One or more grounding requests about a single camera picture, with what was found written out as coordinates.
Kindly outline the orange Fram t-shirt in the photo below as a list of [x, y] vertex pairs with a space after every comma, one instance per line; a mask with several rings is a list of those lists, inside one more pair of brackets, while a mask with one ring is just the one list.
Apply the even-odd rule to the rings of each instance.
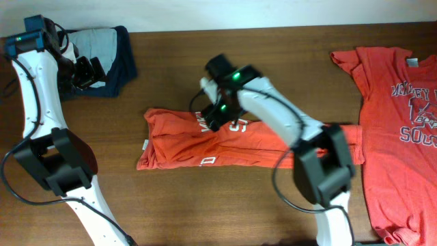
[[214, 132], [200, 113], [149, 109], [144, 118], [148, 139], [138, 170], [227, 165], [272, 168], [287, 149], [261, 121], [239, 119]]

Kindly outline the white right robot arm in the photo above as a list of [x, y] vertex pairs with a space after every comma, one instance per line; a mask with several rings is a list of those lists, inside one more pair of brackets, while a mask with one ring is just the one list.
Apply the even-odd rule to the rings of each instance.
[[[308, 116], [251, 65], [237, 68], [220, 54], [208, 61], [205, 69], [209, 77], [202, 78], [200, 86], [211, 103], [201, 114], [208, 128], [218, 131], [245, 113], [267, 124], [287, 146], [272, 171], [278, 197], [315, 216], [318, 245], [355, 245], [348, 203], [356, 171], [340, 125], [325, 125]], [[296, 188], [312, 208], [293, 204], [279, 189], [277, 173], [288, 154], [293, 155]]]

